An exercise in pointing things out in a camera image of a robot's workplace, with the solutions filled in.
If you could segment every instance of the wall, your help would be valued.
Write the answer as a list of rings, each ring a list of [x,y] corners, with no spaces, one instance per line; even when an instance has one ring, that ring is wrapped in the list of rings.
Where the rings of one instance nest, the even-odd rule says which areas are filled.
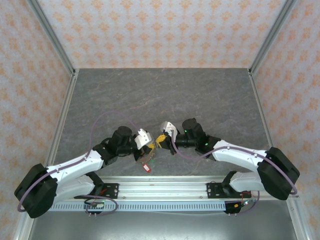
[[[14,190],[45,160],[70,77],[26,0],[1,1],[0,39],[0,232],[11,240]]]
[[[319,26],[319,1],[297,1],[254,76],[274,144],[300,170],[298,190],[315,232],[320,232]]]
[[[40,0],[75,68],[248,68],[285,0]]]

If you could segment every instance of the cable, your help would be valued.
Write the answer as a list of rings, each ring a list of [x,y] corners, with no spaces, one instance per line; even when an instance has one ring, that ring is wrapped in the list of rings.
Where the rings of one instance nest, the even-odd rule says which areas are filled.
[[[171,132],[172,132],[172,136],[174,136],[175,131],[174,131],[174,130],[171,130]],[[217,152],[217,151],[223,150],[223,149],[238,150],[238,151],[240,151],[240,152],[244,152],[244,153],[247,153],[247,154],[252,154],[252,155],[254,155],[254,156],[257,156],[257,157],[265,160],[265,161],[266,161],[268,164],[270,164],[271,166],[273,166],[273,167],[285,178],[285,180],[287,180],[287,182],[290,184],[290,186],[291,186],[292,189],[293,189],[293,192],[290,192],[290,194],[295,195],[295,194],[298,193],[298,190],[297,190],[295,184],[294,184],[294,183],[291,181],[291,179],[285,174],[285,172],[282,171],[282,170],[280,169],[280,167],[278,167],[273,161],[271,161],[270,159],[268,159],[268,158],[266,158],[265,156],[262,156],[262,155],[260,155],[260,154],[258,154],[258,153],[255,153],[255,152],[253,152],[253,151],[249,151],[249,150],[243,149],[243,148],[241,148],[241,147],[236,147],[236,146],[221,146],[221,147],[215,148],[215,149],[213,149],[213,150],[211,150],[211,151],[208,151],[207,153],[201,155],[199,158],[193,158],[193,157],[185,156],[185,155],[183,155],[183,154],[179,151],[179,149],[177,148],[177,146],[176,146],[176,144],[175,144],[175,142],[174,142],[174,138],[173,138],[173,137],[171,138],[171,142],[172,142],[172,146],[173,146],[174,150],[177,152],[177,154],[180,155],[181,157],[183,157],[183,158],[185,158],[185,159],[189,159],[189,160],[202,159],[202,158],[204,158],[204,157],[206,157],[206,156],[208,156],[208,155],[210,155],[210,154],[212,154],[212,153],[214,153],[214,152]]]
[[[251,198],[254,197],[255,199],[257,198],[255,195],[252,194],[252,192],[249,192],[249,191],[242,191],[240,192],[241,195],[243,196],[243,193],[248,193],[248,194],[251,194]],[[231,200],[231,201],[225,201],[226,204],[231,204],[231,203],[238,203],[239,200]]]
[[[56,173],[56,172],[58,172],[58,171],[61,171],[61,170],[64,170],[64,169],[73,167],[73,166],[75,166],[75,165],[78,165],[78,164],[82,163],[82,162],[89,156],[89,154],[90,154],[90,152],[91,152],[91,149],[92,149],[92,137],[93,137],[93,132],[94,132],[94,129],[95,129],[95,127],[96,127],[99,119],[100,119],[101,117],[103,117],[104,115],[111,114],[111,113],[121,115],[122,117],[124,117],[125,119],[127,119],[127,120],[129,121],[129,123],[131,123],[131,125],[132,125],[136,130],[139,130],[139,128],[133,123],[133,121],[130,120],[128,117],[126,117],[126,116],[125,116],[123,113],[121,113],[121,112],[118,112],[118,111],[105,111],[104,113],[100,114],[100,115],[96,118],[96,120],[94,121],[94,123],[93,123],[93,125],[92,125],[92,127],[91,127],[90,141],[89,141],[89,150],[88,150],[88,152],[85,154],[85,156],[84,156],[83,158],[81,158],[80,160],[74,162],[74,163],[70,163],[70,164],[65,165],[65,166],[62,166],[62,167],[60,167],[60,168],[58,168],[58,169],[52,170],[52,171],[46,173],[45,175],[43,175],[42,177],[40,177],[39,179],[37,179],[37,180],[25,191],[25,193],[24,193],[23,196],[21,197],[21,199],[20,199],[20,201],[19,201],[19,204],[18,204],[18,208],[17,208],[17,209],[18,209],[18,212],[23,213],[23,212],[26,211],[25,209],[21,209],[22,203],[24,202],[24,200],[26,199],[26,197],[28,196],[28,194],[31,192],[31,190],[34,189],[35,186],[36,186],[38,183],[40,183],[43,179],[45,179],[46,177],[48,177],[48,176],[50,176],[51,174],[54,174],[54,173]]]
[[[95,196],[101,196],[105,191],[107,191],[107,188],[103,189],[103,190],[99,193],[99,195],[95,195]],[[84,203],[84,204],[87,204],[87,205],[92,204],[93,202],[88,202],[88,201],[90,201],[90,200],[92,200],[92,199],[94,199],[94,198],[93,198],[93,197],[90,197],[90,198],[84,200],[83,203]]]
[[[241,211],[241,212],[237,213],[237,215],[246,214],[246,213],[252,211],[252,209],[254,209],[255,207],[257,207],[257,203],[259,202],[259,199],[260,199],[260,191],[258,191],[258,195],[257,195],[257,197],[256,197],[256,201],[253,203],[252,207],[249,208],[248,210]]]
[[[259,191],[257,191],[257,192],[258,192],[258,194],[257,194],[256,200],[255,200],[255,202],[253,203],[253,205],[252,205],[251,208],[249,208],[248,210],[239,212],[239,213],[233,213],[232,215],[237,216],[237,215],[240,215],[240,214],[247,213],[247,212],[251,211],[252,209],[254,209],[254,208],[257,206],[257,203],[258,203],[258,201],[259,201],[259,199],[260,199],[260,192],[259,192]],[[231,203],[238,203],[238,202],[239,202],[239,200],[232,200],[232,201],[226,201],[225,203],[226,203],[226,204],[231,204]]]
[[[85,208],[85,213],[88,214],[89,216],[90,216],[90,212],[88,212],[88,208],[89,208],[90,206],[92,206],[92,204],[93,204],[97,199],[106,199],[106,200],[109,200],[109,201],[111,201],[111,202],[113,202],[113,203],[115,204],[115,207],[114,207],[114,209],[111,210],[111,211],[107,211],[107,212],[104,212],[104,213],[100,213],[100,214],[95,215],[95,216],[101,217],[101,216],[105,216],[105,215],[112,214],[112,213],[114,213],[114,212],[118,209],[118,206],[119,206],[118,203],[117,203],[114,199],[112,199],[112,198],[110,198],[110,197],[106,197],[106,196],[81,195],[81,197],[93,198],[93,199],[94,199],[94,201],[93,201],[91,204],[87,205],[86,208]]]
[[[100,144],[104,144],[106,141],[109,141],[110,139],[111,139],[111,137],[107,137],[107,138],[103,139]]]
[[[244,200],[244,195],[245,194],[250,194],[251,196],[255,197],[251,192],[249,191],[242,191],[241,192],[241,204],[243,204],[243,200]]]

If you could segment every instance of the small red object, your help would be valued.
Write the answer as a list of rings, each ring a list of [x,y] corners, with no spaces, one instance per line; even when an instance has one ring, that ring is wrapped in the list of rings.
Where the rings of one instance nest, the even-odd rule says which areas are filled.
[[[147,173],[151,172],[151,168],[147,164],[143,164],[142,167]]]
[[[107,189],[104,189],[100,192],[100,195],[103,194],[105,191],[107,191]]]

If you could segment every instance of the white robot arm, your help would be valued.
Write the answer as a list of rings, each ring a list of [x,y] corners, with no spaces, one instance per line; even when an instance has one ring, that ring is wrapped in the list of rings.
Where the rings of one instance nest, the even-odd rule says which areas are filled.
[[[60,201],[81,195],[96,196],[104,183],[94,171],[114,163],[118,157],[130,154],[138,161],[153,149],[150,146],[152,142],[150,133],[142,128],[138,134],[132,135],[130,128],[120,126],[111,138],[94,146],[89,154],[47,168],[42,164],[33,166],[14,195],[20,201],[34,182],[48,175],[27,193],[22,203],[31,218],[41,216],[52,204]]]
[[[185,120],[182,128],[184,133],[180,134],[171,122],[164,122],[160,127],[163,134],[156,139],[157,145],[172,154],[179,151],[178,147],[195,147],[202,157],[250,170],[231,171],[220,185],[221,189],[216,191],[223,191],[227,196],[244,191],[267,191],[277,199],[286,200],[295,189],[294,184],[300,173],[278,148],[256,150],[228,143],[207,135],[195,118]]]

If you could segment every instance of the gray marble surface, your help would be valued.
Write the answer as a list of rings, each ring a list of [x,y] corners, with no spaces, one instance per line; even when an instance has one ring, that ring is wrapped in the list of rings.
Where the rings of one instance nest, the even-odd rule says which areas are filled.
[[[126,68],[81,69],[67,113],[55,164],[85,153],[95,119],[105,111],[119,111],[139,128],[161,134],[160,125],[172,122],[180,131],[188,118],[196,118],[203,130],[232,144],[268,149],[257,102],[245,68]],[[121,125],[134,128],[114,113],[100,119],[93,144],[98,144]],[[188,156],[193,149],[182,149]],[[241,167],[212,160],[188,160],[157,149],[147,173],[134,157],[98,171],[103,176],[226,175]]]

